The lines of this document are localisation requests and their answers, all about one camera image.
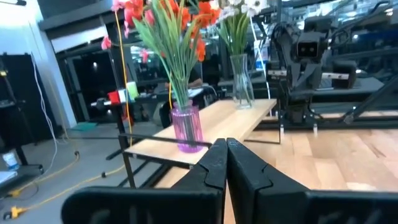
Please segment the purple ribbed glass vase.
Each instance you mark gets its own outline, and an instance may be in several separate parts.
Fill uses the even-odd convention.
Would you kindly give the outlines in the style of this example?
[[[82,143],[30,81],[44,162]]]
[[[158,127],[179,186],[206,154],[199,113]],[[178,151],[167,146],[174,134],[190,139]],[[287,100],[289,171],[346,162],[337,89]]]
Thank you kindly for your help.
[[[187,105],[182,107],[179,107],[177,102],[174,102],[173,106],[171,116],[176,138],[202,142],[203,134],[198,106],[192,105],[192,100],[189,100]]]

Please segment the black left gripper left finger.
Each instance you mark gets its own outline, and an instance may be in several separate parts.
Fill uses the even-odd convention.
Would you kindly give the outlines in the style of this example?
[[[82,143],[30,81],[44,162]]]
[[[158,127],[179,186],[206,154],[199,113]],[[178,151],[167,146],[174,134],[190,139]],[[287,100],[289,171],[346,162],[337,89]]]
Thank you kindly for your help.
[[[62,205],[63,224],[223,224],[228,146],[217,139],[171,188],[92,186]]]

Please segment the black side table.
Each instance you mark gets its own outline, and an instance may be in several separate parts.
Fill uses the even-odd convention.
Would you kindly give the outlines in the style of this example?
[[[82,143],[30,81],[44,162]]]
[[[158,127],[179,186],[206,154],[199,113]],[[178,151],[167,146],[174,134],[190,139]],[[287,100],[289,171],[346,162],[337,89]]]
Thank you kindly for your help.
[[[160,103],[159,100],[157,100],[154,96],[148,96],[148,97],[138,97],[132,102],[121,102],[121,103],[112,103],[109,100],[104,100],[104,99],[98,99],[96,102],[92,102],[90,104],[91,107],[97,108],[98,110],[110,110],[111,114],[116,122],[117,129],[119,134],[126,133],[125,130],[125,125],[123,123],[123,118],[122,118],[122,113],[123,111],[128,111],[129,114],[131,115],[131,119],[133,118],[133,112],[130,112],[130,110],[133,110],[134,107],[141,106],[145,111],[149,113],[150,116],[152,116],[148,122],[149,122],[149,127],[152,127],[152,131],[150,133],[154,134],[155,131],[160,131],[163,129],[160,118],[159,118],[159,109],[157,105]]]

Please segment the small red box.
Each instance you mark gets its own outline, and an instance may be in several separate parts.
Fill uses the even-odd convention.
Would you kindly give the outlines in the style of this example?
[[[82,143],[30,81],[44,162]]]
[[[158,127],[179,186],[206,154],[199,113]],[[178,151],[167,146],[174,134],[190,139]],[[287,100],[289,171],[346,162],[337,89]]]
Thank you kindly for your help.
[[[108,93],[108,98],[109,98],[109,101],[110,101],[110,103],[112,105],[118,105],[121,102],[118,91],[109,92]]]

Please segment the black cabinet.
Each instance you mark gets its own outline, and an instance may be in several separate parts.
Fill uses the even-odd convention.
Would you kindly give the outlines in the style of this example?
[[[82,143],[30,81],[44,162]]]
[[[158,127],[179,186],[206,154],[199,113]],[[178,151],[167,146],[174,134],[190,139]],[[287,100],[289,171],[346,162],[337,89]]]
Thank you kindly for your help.
[[[55,135],[59,136],[62,127],[54,118],[40,73],[34,71],[30,55],[0,55],[0,61],[7,70],[7,80],[21,108],[0,107],[0,136],[5,145],[51,139],[47,118],[52,122]],[[0,77],[0,106],[2,101],[10,99],[7,85]]]

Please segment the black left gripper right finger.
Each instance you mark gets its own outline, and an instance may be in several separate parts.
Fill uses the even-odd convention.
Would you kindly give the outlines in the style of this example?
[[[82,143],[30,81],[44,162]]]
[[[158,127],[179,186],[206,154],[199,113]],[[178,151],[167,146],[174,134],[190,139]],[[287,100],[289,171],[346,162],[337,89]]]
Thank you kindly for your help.
[[[238,140],[226,143],[236,224],[398,224],[398,193],[310,190]]]

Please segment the clear glass vase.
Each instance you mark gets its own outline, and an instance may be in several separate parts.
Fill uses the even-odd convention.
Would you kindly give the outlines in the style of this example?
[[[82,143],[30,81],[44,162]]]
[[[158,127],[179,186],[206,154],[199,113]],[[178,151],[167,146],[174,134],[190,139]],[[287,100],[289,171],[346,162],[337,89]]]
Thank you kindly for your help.
[[[252,108],[254,105],[254,91],[251,77],[248,74],[247,54],[230,56],[233,69],[233,100],[239,109]]]

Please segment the person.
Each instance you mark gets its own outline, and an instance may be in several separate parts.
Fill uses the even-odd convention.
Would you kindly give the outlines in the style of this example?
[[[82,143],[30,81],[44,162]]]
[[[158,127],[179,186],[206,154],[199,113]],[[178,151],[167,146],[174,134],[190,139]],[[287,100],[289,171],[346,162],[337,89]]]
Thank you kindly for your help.
[[[200,74],[198,73],[198,71],[195,68],[192,68],[191,72],[190,72],[189,79],[188,79],[186,90],[184,90],[183,93],[186,93],[188,91],[188,89],[191,89],[191,88],[199,88],[202,86],[202,84],[203,84],[203,80],[201,79]]]

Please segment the white artificial flower bunch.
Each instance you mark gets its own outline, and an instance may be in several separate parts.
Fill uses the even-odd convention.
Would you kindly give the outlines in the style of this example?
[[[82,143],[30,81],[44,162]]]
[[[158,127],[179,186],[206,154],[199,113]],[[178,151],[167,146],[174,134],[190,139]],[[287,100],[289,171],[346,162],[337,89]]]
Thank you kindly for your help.
[[[268,7],[267,0],[215,0],[220,14],[217,32],[232,55],[246,54],[247,31],[252,17]]]

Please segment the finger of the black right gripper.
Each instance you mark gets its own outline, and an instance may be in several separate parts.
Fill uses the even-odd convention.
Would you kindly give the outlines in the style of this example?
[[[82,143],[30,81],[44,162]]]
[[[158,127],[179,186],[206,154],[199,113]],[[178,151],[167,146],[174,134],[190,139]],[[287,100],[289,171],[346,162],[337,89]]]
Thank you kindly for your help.
[[[304,81],[307,79],[305,75],[306,75],[305,72],[295,72],[292,74],[292,89],[293,90],[295,90],[301,84],[304,83]]]
[[[312,77],[310,78],[311,89],[317,90],[320,86],[321,80],[322,80],[322,71],[313,72]]]

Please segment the wooden shelf with black frame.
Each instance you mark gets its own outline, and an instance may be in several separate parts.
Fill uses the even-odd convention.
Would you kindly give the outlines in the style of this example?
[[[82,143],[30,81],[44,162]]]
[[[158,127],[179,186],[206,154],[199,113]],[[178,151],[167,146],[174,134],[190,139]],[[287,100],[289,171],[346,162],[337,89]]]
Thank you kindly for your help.
[[[243,141],[277,104],[276,99],[260,99],[250,109],[237,109],[234,101],[220,100],[200,110],[203,140],[213,143],[219,138],[235,138]],[[206,148],[196,153],[185,153],[174,142],[154,140],[152,136],[128,147],[123,152],[125,168],[131,187],[136,187],[129,157],[147,159],[165,165],[170,170],[157,187],[171,187],[180,180],[205,154]]]

